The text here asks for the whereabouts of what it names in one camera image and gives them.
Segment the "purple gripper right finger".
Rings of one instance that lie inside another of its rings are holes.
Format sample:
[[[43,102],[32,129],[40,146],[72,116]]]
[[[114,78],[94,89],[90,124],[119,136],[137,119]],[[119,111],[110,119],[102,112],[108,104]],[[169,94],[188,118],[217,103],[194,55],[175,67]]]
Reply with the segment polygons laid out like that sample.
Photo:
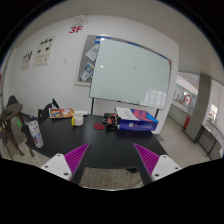
[[[134,147],[138,152],[147,173],[153,181],[157,181],[181,170],[181,167],[166,154],[157,155],[151,150],[138,144],[134,144]]]

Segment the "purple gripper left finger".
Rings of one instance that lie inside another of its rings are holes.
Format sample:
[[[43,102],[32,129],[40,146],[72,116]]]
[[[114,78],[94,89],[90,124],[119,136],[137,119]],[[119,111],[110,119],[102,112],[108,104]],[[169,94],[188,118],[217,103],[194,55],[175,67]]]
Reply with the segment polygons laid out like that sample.
[[[81,145],[66,154],[55,154],[42,169],[70,181],[77,172],[90,144]]]

